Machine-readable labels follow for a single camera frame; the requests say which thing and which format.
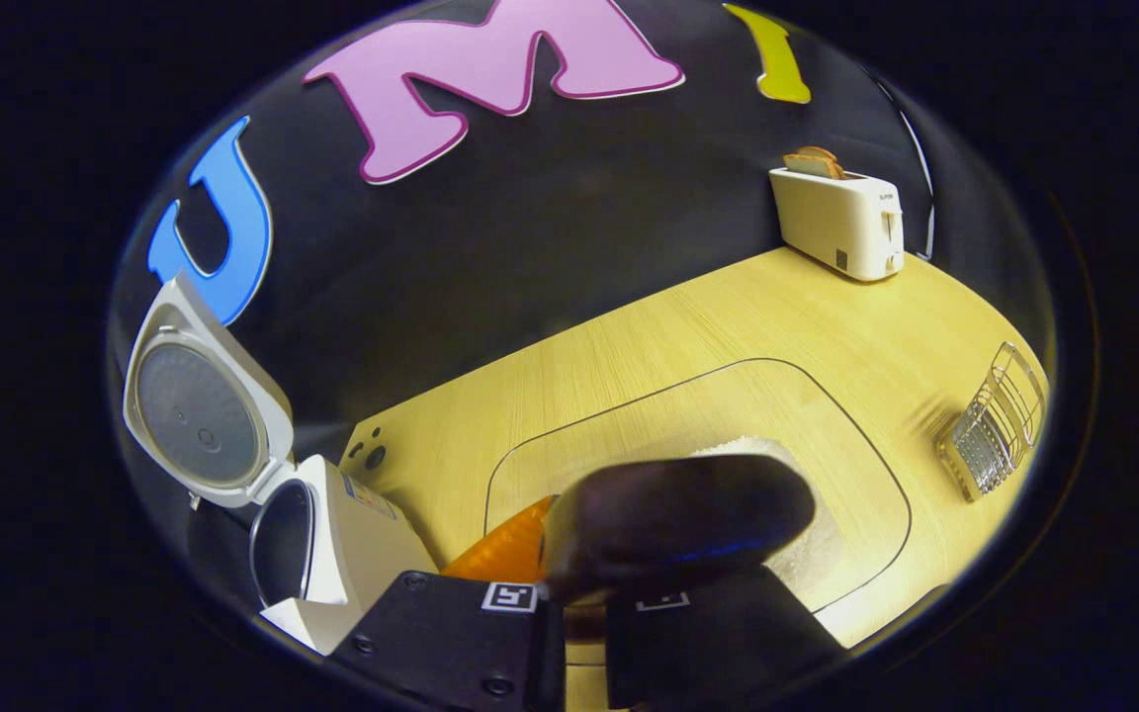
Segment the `wire basket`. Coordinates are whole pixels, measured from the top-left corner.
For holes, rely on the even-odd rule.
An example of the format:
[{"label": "wire basket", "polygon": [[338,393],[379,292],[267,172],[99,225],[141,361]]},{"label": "wire basket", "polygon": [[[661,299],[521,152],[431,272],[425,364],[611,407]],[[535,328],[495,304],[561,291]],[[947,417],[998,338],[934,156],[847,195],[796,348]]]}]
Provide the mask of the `wire basket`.
[{"label": "wire basket", "polygon": [[1023,464],[1044,424],[1044,391],[1013,343],[1001,343],[969,407],[940,437],[940,457],[970,501]]}]

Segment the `wooden table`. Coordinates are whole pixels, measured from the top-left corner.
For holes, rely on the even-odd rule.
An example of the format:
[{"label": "wooden table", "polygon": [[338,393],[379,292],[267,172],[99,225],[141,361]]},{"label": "wooden table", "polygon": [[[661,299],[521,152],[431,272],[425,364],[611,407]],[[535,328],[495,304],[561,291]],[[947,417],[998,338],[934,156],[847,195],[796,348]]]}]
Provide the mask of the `wooden table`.
[{"label": "wooden table", "polygon": [[[934,447],[1002,342],[1043,382],[1017,330],[929,263],[908,256],[899,275],[860,284],[778,248],[364,419],[347,451],[379,427],[385,463],[342,468],[402,506],[445,565],[487,523],[596,466],[775,439],[841,538],[835,562],[790,589],[850,647],[952,581],[1014,504],[1030,455],[969,504]],[[605,709],[600,646],[570,648],[570,709]]]}]

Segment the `blue letter u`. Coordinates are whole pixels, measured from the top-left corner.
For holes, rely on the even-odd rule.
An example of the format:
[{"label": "blue letter u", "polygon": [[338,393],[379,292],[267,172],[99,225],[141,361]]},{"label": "blue letter u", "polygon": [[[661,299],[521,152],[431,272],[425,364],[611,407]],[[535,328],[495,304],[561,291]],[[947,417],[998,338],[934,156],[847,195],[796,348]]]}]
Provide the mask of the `blue letter u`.
[{"label": "blue letter u", "polygon": [[236,142],[248,122],[248,116],[241,117],[223,131],[196,162],[189,179],[190,185],[205,182],[208,198],[227,222],[229,246],[221,265],[212,272],[196,267],[182,235],[178,234],[177,199],[157,222],[148,246],[148,269],[162,283],[173,279],[180,270],[187,272],[223,325],[235,321],[252,301],[271,257],[271,211]]}]

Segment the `orange object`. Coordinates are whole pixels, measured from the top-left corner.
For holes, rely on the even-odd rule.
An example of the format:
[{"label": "orange object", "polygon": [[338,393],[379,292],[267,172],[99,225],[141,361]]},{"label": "orange object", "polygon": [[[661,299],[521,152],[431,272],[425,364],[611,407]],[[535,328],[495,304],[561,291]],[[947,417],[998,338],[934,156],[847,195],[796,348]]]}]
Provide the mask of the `orange object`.
[{"label": "orange object", "polygon": [[539,576],[539,545],[543,540],[543,516],[556,496],[543,497],[494,527],[468,547],[442,575],[472,581],[507,581],[533,584]]}]

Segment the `letter m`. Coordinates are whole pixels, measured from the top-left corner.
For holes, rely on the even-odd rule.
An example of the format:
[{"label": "letter m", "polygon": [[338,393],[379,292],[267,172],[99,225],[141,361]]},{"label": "letter m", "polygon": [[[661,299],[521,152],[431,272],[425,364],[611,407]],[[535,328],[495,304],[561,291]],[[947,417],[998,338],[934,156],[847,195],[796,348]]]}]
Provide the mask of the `letter m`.
[{"label": "letter m", "polygon": [[335,82],[367,137],[360,174],[367,182],[392,182],[451,150],[468,131],[460,113],[431,112],[412,77],[517,116],[530,105],[541,36],[560,60],[551,89],[570,99],[683,82],[678,64],[658,57],[612,0],[494,0],[480,26],[393,23],[322,60],[303,81]]}]

